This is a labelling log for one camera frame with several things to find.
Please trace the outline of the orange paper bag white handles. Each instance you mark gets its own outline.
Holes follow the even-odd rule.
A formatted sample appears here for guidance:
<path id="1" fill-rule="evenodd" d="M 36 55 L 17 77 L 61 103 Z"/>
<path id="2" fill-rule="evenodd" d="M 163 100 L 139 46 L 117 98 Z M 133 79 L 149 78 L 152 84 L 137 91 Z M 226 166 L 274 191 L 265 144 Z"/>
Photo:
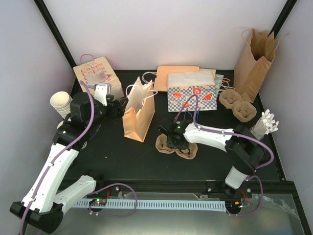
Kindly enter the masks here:
<path id="1" fill-rule="evenodd" d="M 155 95 L 152 81 L 137 80 L 126 88 L 128 103 L 122 117 L 124 137 L 144 142 L 155 114 Z"/>

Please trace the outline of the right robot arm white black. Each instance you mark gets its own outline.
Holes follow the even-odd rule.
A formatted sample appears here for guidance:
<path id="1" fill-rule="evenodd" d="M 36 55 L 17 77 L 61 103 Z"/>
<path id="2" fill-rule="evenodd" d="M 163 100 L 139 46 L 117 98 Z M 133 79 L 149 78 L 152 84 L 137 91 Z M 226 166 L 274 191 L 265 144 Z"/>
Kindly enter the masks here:
<path id="1" fill-rule="evenodd" d="M 222 184 L 222 193 L 234 197 L 240 186 L 256 171 L 266 153 L 266 148 L 244 126 L 219 129 L 195 124 L 190 120 L 180 123 L 163 118 L 158 126 L 163 134 L 156 146 L 168 152 L 177 152 L 187 159 L 194 158 L 196 145 L 202 144 L 228 154 L 233 165 Z"/>

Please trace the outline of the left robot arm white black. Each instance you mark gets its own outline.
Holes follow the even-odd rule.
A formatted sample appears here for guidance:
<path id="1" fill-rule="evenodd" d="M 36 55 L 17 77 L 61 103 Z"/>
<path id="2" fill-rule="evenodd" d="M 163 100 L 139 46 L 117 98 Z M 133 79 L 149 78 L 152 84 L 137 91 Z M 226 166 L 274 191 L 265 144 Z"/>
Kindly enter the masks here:
<path id="1" fill-rule="evenodd" d="M 104 175 L 88 170 L 76 182 L 58 192 L 59 186 L 82 150 L 83 145 L 97 132 L 104 119 L 123 116 L 127 98 L 105 99 L 106 104 L 78 93 L 70 102 L 70 113 L 57 129 L 47 161 L 36 182 L 22 201 L 13 202 L 10 212 L 22 223 L 47 233 L 53 233 L 73 205 L 92 193 L 100 195 L 105 190 Z"/>

